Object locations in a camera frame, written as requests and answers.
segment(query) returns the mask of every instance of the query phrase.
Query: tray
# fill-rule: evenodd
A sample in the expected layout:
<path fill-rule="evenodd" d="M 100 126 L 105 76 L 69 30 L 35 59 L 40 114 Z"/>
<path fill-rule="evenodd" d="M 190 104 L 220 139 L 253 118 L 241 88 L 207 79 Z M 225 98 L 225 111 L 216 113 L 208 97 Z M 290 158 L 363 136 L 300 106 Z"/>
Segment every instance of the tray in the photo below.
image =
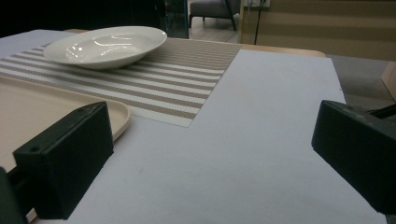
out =
<path fill-rule="evenodd" d="M 76 108 L 106 101 L 113 140 L 128 127 L 128 105 L 50 86 L 0 77 L 0 166 L 15 167 L 12 152 Z"/>

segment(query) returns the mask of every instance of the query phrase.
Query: plate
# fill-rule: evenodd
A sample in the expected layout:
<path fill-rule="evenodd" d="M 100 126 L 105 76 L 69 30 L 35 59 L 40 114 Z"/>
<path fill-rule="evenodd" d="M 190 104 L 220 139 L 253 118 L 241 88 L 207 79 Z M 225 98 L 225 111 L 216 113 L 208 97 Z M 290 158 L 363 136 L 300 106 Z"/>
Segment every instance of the plate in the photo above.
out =
<path fill-rule="evenodd" d="M 146 26 L 121 26 L 93 30 L 55 41 L 43 54 L 56 63 L 90 69 L 116 69 L 134 63 L 158 48 L 167 34 Z"/>

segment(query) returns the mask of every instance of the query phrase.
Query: striped placemat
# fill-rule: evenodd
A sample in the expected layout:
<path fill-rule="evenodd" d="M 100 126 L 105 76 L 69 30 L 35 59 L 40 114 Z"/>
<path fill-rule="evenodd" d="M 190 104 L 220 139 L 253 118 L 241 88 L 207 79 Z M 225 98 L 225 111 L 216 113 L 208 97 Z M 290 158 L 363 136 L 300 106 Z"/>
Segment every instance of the striped placemat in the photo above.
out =
<path fill-rule="evenodd" d="M 112 71 L 51 62 L 44 47 L 0 59 L 0 76 L 120 101 L 135 116 L 188 127 L 241 45 L 167 38 L 139 62 Z"/>

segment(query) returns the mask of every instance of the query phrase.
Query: gray chair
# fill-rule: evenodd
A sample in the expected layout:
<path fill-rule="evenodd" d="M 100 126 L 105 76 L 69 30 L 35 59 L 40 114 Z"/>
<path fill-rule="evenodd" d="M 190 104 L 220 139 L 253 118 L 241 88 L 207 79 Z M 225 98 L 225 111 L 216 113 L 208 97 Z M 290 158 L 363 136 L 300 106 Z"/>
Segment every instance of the gray chair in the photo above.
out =
<path fill-rule="evenodd" d="M 190 3 L 190 28 L 193 17 L 230 19 L 236 31 L 233 16 L 239 13 L 241 0 L 193 0 Z"/>

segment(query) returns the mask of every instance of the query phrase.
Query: table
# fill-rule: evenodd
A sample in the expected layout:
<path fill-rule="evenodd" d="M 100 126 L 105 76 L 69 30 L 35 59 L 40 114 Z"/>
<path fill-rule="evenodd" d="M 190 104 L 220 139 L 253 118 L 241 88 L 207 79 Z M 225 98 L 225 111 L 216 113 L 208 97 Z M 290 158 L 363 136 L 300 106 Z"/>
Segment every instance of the table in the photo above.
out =
<path fill-rule="evenodd" d="M 0 57 L 70 35 L 0 39 Z M 331 59 L 241 49 L 188 128 L 132 117 L 67 221 L 386 223 L 311 147 L 321 100 L 344 102 Z"/>
<path fill-rule="evenodd" d="M 81 29 L 69 29 L 66 32 L 70 33 L 83 33 L 87 30 Z M 307 56 L 316 56 L 325 58 L 326 55 L 320 51 L 312 50 L 312 49 L 289 49 L 289 48 L 280 48 L 280 47 L 268 47 L 268 46 L 259 46 L 259 45 L 248 45 L 243 44 L 242 49 L 250 49 L 250 50 L 260 50 L 260 51 L 269 51 L 269 52 L 278 52 L 278 53 L 288 53 L 288 54 L 301 54 Z"/>

